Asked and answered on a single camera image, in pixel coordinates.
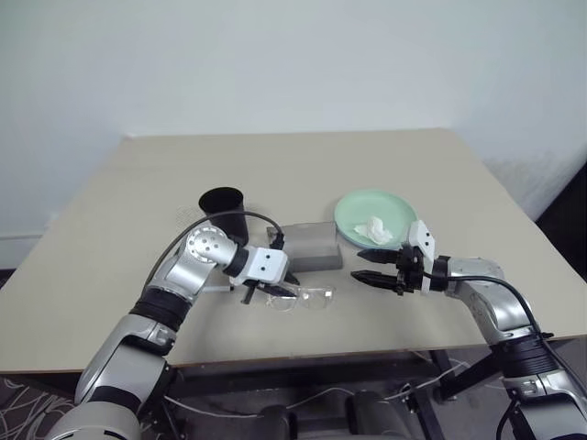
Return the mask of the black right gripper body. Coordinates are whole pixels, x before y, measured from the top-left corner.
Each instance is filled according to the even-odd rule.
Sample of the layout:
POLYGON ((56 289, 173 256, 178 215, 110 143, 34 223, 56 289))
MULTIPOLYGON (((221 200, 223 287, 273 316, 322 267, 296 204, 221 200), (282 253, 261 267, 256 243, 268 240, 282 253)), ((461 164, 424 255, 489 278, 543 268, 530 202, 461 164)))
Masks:
POLYGON ((424 278, 424 254, 418 247, 403 244, 395 262, 396 293, 403 296, 406 292, 419 291, 424 278))

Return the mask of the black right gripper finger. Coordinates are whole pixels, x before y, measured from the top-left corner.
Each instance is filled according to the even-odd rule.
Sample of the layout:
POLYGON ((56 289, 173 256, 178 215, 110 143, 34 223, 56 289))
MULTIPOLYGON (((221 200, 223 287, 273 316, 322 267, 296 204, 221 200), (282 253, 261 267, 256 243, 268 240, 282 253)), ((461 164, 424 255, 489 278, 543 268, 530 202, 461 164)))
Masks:
POLYGON ((357 256, 369 262, 378 264, 395 264, 400 252, 390 249, 363 249, 357 253, 357 256))
POLYGON ((397 277, 386 275, 373 270, 355 270, 350 273, 351 277, 363 284, 378 289, 396 289, 397 277))

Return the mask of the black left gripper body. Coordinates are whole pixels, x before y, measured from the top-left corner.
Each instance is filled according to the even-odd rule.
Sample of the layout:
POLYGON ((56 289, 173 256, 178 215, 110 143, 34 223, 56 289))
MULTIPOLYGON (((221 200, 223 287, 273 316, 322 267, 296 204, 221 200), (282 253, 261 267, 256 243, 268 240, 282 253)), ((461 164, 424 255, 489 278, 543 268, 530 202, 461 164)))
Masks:
POLYGON ((269 280, 266 277, 245 274, 238 275, 237 277, 230 277, 229 281, 234 286, 244 285, 247 281, 256 281, 259 285, 264 286, 284 286, 286 284, 291 284, 294 286, 299 285, 298 278, 294 276, 289 270, 285 271, 278 280, 269 280))

